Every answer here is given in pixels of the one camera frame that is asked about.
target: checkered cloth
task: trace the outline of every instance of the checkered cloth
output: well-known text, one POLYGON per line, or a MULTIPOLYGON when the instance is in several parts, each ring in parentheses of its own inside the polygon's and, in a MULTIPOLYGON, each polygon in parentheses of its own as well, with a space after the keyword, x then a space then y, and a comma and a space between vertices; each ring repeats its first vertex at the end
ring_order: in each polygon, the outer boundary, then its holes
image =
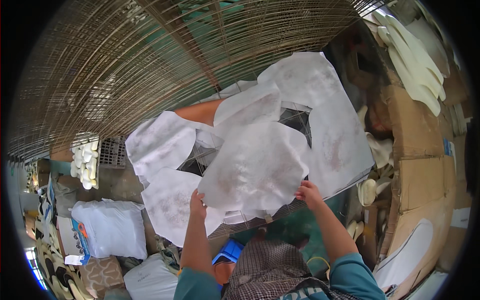
POLYGON ((282 241, 249 242, 227 284, 223 300, 275 300, 301 287, 320 287, 329 299, 357 299, 313 277, 297 248, 282 241))

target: shirt sleeve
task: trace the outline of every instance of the shirt sleeve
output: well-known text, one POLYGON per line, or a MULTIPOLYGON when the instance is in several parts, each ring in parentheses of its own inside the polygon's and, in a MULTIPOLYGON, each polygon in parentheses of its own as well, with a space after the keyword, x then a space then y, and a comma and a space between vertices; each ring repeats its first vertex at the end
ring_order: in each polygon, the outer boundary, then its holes
POLYGON ((208 273, 182 268, 173 300, 220 300, 215 278, 208 273))
POLYGON ((359 253, 349 253, 335 260, 330 270, 330 287, 361 300, 386 300, 359 253))

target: orange cloth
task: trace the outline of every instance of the orange cloth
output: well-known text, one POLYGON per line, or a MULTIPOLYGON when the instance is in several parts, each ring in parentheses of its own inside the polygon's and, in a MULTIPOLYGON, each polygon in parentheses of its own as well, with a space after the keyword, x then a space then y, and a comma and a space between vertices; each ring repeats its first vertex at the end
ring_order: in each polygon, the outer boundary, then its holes
POLYGON ((213 265, 213 273, 218 284, 224 285, 228 282, 235 265, 236 263, 234 262, 221 262, 213 265))
POLYGON ((202 102, 175 110, 180 117, 213 126, 216 109, 224 99, 202 102))

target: black plastic grate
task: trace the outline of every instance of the black plastic grate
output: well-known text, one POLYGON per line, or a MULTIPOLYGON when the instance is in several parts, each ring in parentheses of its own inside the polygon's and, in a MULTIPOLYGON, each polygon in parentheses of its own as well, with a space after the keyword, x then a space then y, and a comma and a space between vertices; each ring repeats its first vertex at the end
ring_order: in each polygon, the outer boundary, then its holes
POLYGON ((127 159, 125 149, 126 136, 102 140, 100 153, 100 166, 104 168, 124 169, 127 159))

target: person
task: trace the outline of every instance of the person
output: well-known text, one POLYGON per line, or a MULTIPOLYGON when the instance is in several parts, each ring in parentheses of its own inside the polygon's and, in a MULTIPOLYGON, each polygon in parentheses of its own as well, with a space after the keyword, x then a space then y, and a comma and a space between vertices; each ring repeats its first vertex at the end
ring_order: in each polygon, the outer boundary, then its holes
POLYGON ((242 250, 222 295, 214 277, 205 232, 204 194, 195 190, 174 300, 385 300, 355 242, 325 204, 318 188, 303 180, 295 196, 306 202, 320 227, 331 263, 330 286, 311 275, 296 247, 264 240, 264 232, 259 231, 242 250))

